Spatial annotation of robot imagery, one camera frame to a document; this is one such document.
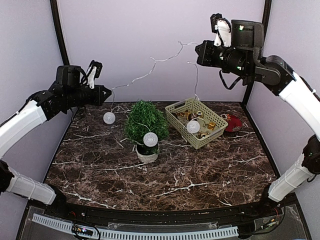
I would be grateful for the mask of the small green christmas tree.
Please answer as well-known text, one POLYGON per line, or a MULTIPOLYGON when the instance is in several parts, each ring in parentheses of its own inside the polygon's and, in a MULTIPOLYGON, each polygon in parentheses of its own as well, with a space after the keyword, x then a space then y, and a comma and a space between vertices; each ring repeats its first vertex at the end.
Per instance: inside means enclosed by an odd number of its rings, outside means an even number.
POLYGON ((168 121, 164 113, 150 101, 139 100, 133 104, 127 120, 124 133, 128 140, 135 144, 135 151, 142 163, 153 163, 160 151, 160 141, 169 136, 168 121), (143 137, 153 132, 158 137, 158 144, 154 147, 144 145, 143 137))

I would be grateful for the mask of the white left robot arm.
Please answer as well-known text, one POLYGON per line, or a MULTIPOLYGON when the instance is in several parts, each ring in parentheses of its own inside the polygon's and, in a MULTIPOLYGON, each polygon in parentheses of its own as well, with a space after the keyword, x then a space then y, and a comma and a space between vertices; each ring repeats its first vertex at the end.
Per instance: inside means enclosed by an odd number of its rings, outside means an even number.
MULTIPOLYGON (((23 107, 0 125, 0 156, 20 142, 26 135, 59 113, 86 105, 101 106, 112 94, 103 85, 93 88, 80 86, 69 93, 58 94, 53 90, 42 90, 32 94, 23 107)), ((59 195, 58 190, 46 183, 27 177, 0 161, 0 191, 52 205, 59 195)))

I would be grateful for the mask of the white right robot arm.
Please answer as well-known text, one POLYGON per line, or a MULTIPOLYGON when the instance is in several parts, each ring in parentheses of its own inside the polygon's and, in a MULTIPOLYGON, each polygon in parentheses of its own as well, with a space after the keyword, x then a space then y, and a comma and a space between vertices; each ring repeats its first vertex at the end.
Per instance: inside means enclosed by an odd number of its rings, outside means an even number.
POLYGON ((217 45, 205 40, 195 47, 197 64, 233 73, 246 84, 261 82, 296 114, 293 121, 304 124, 312 134, 297 160, 266 189, 263 202, 279 203, 303 182, 320 174, 320 99, 315 90, 281 57, 261 56, 262 49, 217 45))

